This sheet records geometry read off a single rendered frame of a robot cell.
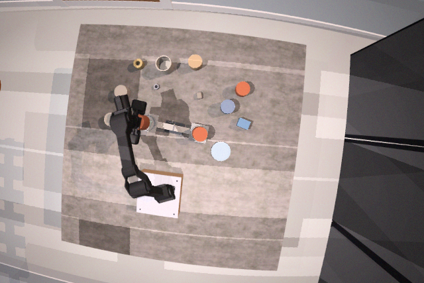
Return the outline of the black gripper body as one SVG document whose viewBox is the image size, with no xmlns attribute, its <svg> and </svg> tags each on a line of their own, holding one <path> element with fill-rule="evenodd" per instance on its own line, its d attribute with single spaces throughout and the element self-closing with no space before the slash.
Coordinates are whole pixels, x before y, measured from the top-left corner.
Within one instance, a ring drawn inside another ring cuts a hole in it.
<svg viewBox="0 0 424 283">
<path fill-rule="evenodd" d="M 134 99 L 132 101 L 131 108 L 134 111 L 133 115 L 136 118 L 136 125 L 132 128 L 133 132 L 130 133 L 132 144 L 138 144 L 138 142 L 139 142 L 140 137 L 139 137 L 137 131 L 138 131 L 138 129 L 140 129 L 142 117 L 139 117 L 138 113 L 142 112 L 142 110 L 145 111 L 146 105 L 147 105 L 147 103 L 144 102 L 144 101 L 139 101 L 139 100 L 136 100 L 136 99 Z"/>
</svg>

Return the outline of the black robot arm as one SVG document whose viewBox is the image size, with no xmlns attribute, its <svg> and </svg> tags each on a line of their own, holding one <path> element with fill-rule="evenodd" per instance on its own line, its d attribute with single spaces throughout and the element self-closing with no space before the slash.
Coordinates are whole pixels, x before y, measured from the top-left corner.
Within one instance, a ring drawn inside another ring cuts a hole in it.
<svg viewBox="0 0 424 283">
<path fill-rule="evenodd" d="M 146 174 L 141 172 L 135 164 L 130 133 L 136 125 L 136 118 L 132 115 L 128 95 L 118 95 L 114 98 L 116 112 L 111 114 L 111 130 L 116 134 L 121 159 L 121 172 L 125 178 L 125 189 L 132 198 L 142 196 L 154 197 L 158 203 L 176 199 L 175 186 L 160 184 L 153 186 Z M 137 176 L 141 181 L 128 183 L 128 177 Z"/>
</svg>

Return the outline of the small blue block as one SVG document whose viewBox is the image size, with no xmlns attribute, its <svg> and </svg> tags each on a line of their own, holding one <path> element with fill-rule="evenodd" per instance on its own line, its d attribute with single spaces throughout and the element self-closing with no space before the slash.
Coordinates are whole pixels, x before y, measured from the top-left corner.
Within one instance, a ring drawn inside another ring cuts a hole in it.
<svg viewBox="0 0 424 283">
<path fill-rule="evenodd" d="M 250 121 L 247 121 L 246 119 L 243 119 L 243 118 L 239 118 L 237 122 L 238 127 L 244 128 L 246 130 L 248 130 L 250 124 L 251 124 Z"/>
</svg>

